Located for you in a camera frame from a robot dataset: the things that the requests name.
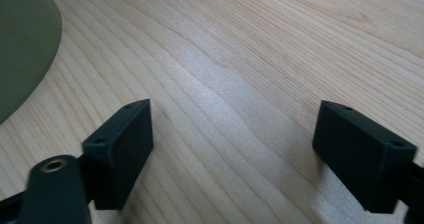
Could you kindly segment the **green plastic waste bin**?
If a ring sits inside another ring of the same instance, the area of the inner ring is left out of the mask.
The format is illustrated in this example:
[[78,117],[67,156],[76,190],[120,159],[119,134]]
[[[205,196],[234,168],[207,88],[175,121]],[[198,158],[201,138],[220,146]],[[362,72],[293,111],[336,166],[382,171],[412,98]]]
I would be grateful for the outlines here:
[[33,93],[59,48],[54,0],[0,0],[0,124]]

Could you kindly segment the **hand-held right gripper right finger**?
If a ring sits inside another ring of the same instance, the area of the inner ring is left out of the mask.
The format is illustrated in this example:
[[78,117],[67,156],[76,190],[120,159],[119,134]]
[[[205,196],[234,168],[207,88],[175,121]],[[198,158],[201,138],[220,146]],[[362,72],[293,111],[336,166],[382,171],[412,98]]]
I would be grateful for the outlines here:
[[417,147],[353,108],[323,101],[312,143],[361,206],[391,213],[403,201],[417,209]]

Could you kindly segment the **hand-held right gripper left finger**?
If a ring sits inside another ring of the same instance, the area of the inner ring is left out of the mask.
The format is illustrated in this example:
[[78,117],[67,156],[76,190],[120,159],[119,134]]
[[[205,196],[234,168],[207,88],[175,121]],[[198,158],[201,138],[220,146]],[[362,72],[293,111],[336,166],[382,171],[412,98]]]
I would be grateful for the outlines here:
[[88,201],[122,210],[153,147],[150,100],[120,108],[82,143]]

